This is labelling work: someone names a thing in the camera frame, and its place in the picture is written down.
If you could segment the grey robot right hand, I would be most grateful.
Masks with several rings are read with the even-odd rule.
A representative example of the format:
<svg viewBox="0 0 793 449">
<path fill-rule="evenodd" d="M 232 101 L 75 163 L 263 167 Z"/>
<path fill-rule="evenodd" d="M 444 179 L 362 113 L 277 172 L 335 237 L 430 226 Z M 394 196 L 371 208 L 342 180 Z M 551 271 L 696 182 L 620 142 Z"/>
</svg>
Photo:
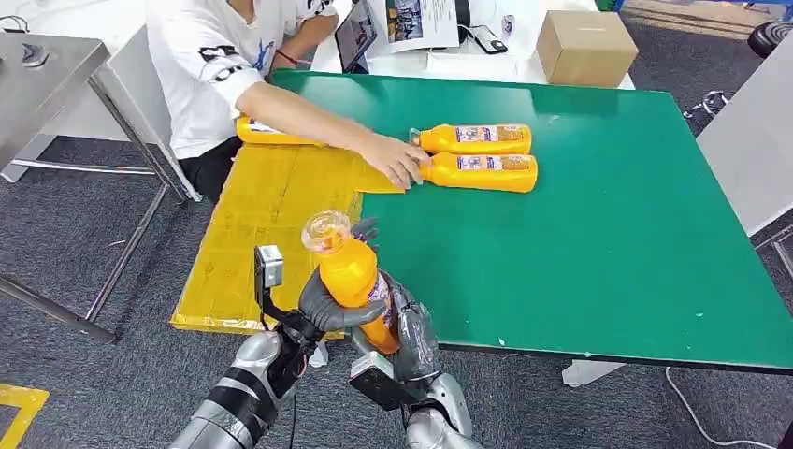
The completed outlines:
<svg viewBox="0 0 793 449">
<path fill-rule="evenodd" d="M 425 305 L 390 274 L 381 270 L 391 294 L 393 330 L 398 334 L 398 350 L 385 357 L 401 382 L 434 378 L 441 372 L 440 348 Z"/>
</svg>

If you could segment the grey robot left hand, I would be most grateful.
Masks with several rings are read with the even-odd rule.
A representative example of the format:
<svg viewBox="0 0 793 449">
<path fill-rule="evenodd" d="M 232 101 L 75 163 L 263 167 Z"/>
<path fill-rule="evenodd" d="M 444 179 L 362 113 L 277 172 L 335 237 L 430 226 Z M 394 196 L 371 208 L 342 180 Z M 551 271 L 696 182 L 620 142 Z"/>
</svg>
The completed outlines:
<svg viewBox="0 0 793 449">
<path fill-rule="evenodd" d="M 389 314 L 393 309 L 391 292 L 384 297 L 377 298 L 365 306 L 356 306 L 345 309 L 331 295 L 321 278 L 320 268 L 316 268 L 303 287 L 298 308 L 312 324 L 322 331 L 337 331 L 343 328 L 351 330 L 351 338 L 358 346 L 369 346 L 362 325 L 373 322 L 384 313 Z"/>
</svg>

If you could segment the person's right hand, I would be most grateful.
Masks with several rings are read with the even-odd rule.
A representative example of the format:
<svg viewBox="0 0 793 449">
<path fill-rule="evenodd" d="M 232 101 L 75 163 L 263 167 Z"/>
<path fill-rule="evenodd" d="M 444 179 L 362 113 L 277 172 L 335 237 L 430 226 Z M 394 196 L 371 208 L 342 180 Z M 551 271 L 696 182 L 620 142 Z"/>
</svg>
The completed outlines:
<svg viewBox="0 0 793 449">
<path fill-rule="evenodd" d="M 353 150 L 394 186 L 410 190 L 414 184 L 424 183 L 420 167 L 429 162 L 429 157 L 419 147 L 372 133 L 364 136 Z"/>
</svg>

